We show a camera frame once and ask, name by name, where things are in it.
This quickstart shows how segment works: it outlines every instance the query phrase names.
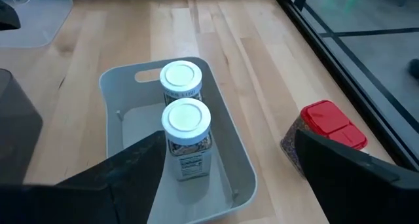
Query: nutrition label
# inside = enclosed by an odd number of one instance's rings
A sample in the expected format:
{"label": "nutrition label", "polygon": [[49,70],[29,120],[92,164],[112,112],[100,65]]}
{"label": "nutrition label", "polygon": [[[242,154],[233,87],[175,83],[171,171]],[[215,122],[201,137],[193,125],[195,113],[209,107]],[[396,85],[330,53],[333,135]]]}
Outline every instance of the nutrition label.
{"label": "nutrition label", "polygon": [[179,159],[182,176],[190,176],[202,172],[202,154]]}

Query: white cap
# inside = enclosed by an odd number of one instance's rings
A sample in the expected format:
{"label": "white cap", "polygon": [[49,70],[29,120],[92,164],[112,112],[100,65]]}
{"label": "white cap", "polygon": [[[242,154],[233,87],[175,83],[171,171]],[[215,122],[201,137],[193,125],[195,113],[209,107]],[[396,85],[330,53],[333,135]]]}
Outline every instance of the white cap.
{"label": "white cap", "polygon": [[211,113],[199,100],[183,98],[170,103],[163,111],[166,137],[178,145],[194,145],[210,131]]}
{"label": "white cap", "polygon": [[167,95],[186,98],[197,94],[202,87],[201,69],[194,63],[179,60],[167,64],[160,72],[160,82]]}

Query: bin handle cutout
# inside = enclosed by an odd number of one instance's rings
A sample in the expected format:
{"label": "bin handle cutout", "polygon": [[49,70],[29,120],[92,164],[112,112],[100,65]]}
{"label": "bin handle cutout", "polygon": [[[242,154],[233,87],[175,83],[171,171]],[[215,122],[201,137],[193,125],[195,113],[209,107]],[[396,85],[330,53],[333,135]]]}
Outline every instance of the bin handle cutout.
{"label": "bin handle cutout", "polygon": [[138,83],[148,83],[151,81],[158,81],[160,79],[161,68],[150,69],[145,71],[138,71],[135,79]]}

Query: butcher block countertop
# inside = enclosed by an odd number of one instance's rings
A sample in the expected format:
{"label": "butcher block countertop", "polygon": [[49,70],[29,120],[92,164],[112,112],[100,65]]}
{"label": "butcher block countertop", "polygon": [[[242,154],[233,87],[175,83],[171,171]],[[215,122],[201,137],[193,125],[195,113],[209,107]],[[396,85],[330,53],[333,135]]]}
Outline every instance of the butcher block countertop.
{"label": "butcher block countertop", "polygon": [[184,56],[212,68],[259,182],[249,206],[215,223],[327,223],[280,149],[299,111],[319,100],[335,102],[370,154],[392,162],[275,0],[76,0],[51,44],[0,49],[44,120],[25,182],[55,184],[105,159],[104,71]]}

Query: clear plastic panel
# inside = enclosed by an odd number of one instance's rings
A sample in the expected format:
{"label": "clear plastic panel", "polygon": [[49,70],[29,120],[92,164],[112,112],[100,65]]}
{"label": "clear plastic panel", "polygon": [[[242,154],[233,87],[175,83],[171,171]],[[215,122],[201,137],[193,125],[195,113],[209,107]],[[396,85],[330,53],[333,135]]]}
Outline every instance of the clear plastic panel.
{"label": "clear plastic panel", "polygon": [[41,47],[49,44],[67,18],[72,0],[3,0],[18,13],[21,28],[0,31],[0,47]]}

